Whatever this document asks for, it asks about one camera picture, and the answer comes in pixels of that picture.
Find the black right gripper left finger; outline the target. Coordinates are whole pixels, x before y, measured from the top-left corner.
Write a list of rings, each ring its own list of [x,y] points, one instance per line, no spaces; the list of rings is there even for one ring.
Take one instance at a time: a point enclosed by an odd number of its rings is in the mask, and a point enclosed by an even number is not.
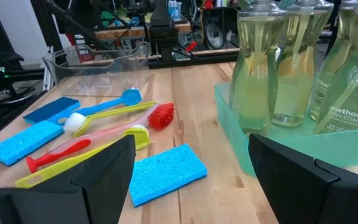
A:
[[[117,224],[134,159],[128,135],[29,189],[0,189],[0,224]]]

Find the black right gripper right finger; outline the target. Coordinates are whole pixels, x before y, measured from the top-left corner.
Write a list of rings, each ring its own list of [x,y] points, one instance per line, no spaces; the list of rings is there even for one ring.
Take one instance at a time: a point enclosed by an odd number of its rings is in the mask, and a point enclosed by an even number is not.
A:
[[[358,224],[358,174],[259,134],[248,152],[279,224]]]

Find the blue cellulose sponge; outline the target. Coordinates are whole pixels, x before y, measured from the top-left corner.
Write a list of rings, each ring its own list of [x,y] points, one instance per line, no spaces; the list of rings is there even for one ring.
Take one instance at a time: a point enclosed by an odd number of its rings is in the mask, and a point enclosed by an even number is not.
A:
[[[25,115],[23,119],[30,124],[49,121],[62,125],[60,120],[69,117],[71,112],[79,107],[78,100],[63,96]]]
[[[143,205],[207,174],[206,166],[187,144],[136,161],[129,186],[133,206]]]
[[[60,125],[41,121],[0,142],[0,162],[11,166],[63,133]]]

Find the yellow-green dish brush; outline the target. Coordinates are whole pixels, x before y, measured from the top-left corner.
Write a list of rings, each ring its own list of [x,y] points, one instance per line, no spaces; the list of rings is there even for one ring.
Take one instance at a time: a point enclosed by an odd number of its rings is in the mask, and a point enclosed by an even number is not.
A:
[[[150,144],[149,131],[145,126],[135,125],[125,130],[124,136],[128,136],[128,135],[134,136],[136,150],[142,149]],[[63,171],[68,170],[69,168],[77,165],[78,163],[89,159],[93,155],[97,154],[98,152],[102,151],[103,149],[111,145],[111,143],[105,144],[103,146],[82,153],[78,156],[73,156],[68,159],[64,159],[56,164],[48,166],[42,170],[36,171],[38,167],[47,165],[65,156],[69,156],[75,152],[78,152],[88,147],[91,143],[92,140],[90,139],[79,140],[76,143],[74,143],[72,146],[70,146],[68,149],[64,149],[63,152],[59,152],[59,153],[48,152],[36,160],[32,159],[31,157],[28,157],[26,159],[26,163],[29,169],[35,172],[17,180],[15,182],[15,186],[18,188],[29,189],[41,182],[44,182],[48,179],[51,179],[52,177],[55,177],[56,175],[62,173]]]
[[[78,137],[82,135],[89,127],[90,122],[94,119],[105,118],[108,116],[130,113],[140,110],[149,109],[150,107],[156,105],[157,102],[150,101],[146,103],[139,103],[132,106],[127,106],[125,108],[107,110],[100,113],[92,114],[92,115],[82,115],[79,113],[71,114],[66,120],[63,128],[66,132],[72,133],[73,137]]]

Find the blue dish brush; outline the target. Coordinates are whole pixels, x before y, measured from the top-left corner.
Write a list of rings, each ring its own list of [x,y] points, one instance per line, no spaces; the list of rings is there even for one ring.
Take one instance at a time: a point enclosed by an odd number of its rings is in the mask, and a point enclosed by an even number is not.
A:
[[[125,104],[126,106],[132,106],[140,103],[142,101],[142,95],[139,89],[131,88],[128,90],[123,91],[122,95],[111,101],[107,101],[104,103],[100,103],[98,105],[78,109],[76,111],[64,111],[59,114],[56,114],[52,118],[49,118],[48,121],[53,122],[58,125],[63,125],[64,122],[62,121],[63,118],[68,118],[72,113],[79,113],[83,116],[88,116],[95,114],[97,112],[106,110],[108,108],[112,108],[113,106],[117,106],[119,104]]]

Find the red suction-cup dish brush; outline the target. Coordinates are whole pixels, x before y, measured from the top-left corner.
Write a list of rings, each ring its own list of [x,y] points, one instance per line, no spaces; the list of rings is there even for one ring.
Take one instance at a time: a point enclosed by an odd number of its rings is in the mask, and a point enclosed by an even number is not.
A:
[[[142,125],[145,127],[150,126],[154,129],[161,130],[166,128],[173,121],[174,114],[175,114],[175,106],[173,103],[164,103],[164,104],[157,103],[156,105],[150,107],[149,109],[145,109],[145,113],[142,116],[140,116],[139,118],[135,119],[130,123],[116,126],[113,128],[104,129],[90,134],[83,133],[82,135],[78,137],[73,137],[73,139],[64,142],[63,144],[59,145],[58,147],[48,152],[55,152],[55,153],[63,152],[64,149],[68,149],[77,141],[84,140],[84,139],[90,139],[92,140],[92,143],[94,143],[102,138],[123,133],[125,130],[135,125]]]

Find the green translucent plastic caddy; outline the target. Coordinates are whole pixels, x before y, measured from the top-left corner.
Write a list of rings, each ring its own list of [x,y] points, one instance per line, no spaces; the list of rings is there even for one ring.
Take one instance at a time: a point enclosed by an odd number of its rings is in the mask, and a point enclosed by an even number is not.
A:
[[[242,170],[254,176],[248,153],[249,137],[243,133],[229,107],[229,89],[229,83],[217,84],[214,87],[218,120]],[[306,117],[295,128],[271,125],[267,137],[308,156],[358,174],[358,130],[315,135],[312,133],[313,128],[314,121]]]

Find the clear plastic storage bin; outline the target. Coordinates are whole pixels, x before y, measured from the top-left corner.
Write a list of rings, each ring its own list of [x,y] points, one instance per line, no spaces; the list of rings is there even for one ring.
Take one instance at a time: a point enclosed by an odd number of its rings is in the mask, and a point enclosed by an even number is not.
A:
[[[42,60],[65,96],[118,97],[126,89],[142,89],[149,81],[149,50],[146,42],[129,50],[93,50],[80,44]]]

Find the background wooden workbench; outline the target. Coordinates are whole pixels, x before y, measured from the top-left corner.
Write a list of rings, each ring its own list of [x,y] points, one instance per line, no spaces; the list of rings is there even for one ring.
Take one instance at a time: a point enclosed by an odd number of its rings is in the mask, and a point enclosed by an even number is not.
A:
[[[176,24],[176,30],[179,35],[187,35],[192,31],[189,22],[184,24]],[[145,30],[143,27],[136,27],[135,29],[115,29],[115,30],[102,30],[95,33],[96,37],[100,40],[116,40],[121,39],[144,39]]]

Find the round white fan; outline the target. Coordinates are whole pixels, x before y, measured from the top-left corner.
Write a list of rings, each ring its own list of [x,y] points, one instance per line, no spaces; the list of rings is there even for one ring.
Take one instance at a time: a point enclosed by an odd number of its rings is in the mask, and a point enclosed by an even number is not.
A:
[[[207,24],[205,28],[206,42],[212,49],[221,49],[224,45],[224,35],[221,28],[215,23]]]

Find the blue-labelled background bottle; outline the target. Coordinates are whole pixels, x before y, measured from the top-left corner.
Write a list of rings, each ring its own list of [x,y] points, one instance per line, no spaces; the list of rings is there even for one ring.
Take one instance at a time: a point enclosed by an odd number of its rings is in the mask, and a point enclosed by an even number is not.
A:
[[[169,0],[168,13],[174,21],[179,21],[181,19],[181,2]]]

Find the black aluminium table frame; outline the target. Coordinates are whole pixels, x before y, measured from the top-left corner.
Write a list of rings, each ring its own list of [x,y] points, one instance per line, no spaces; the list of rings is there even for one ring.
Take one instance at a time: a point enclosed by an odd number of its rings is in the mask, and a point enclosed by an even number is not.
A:
[[[160,58],[149,58],[149,68],[171,68],[186,67],[192,65],[205,65],[211,63],[235,62],[239,54],[239,48],[220,49],[220,50],[204,50],[191,54],[180,52],[183,58],[163,61]]]

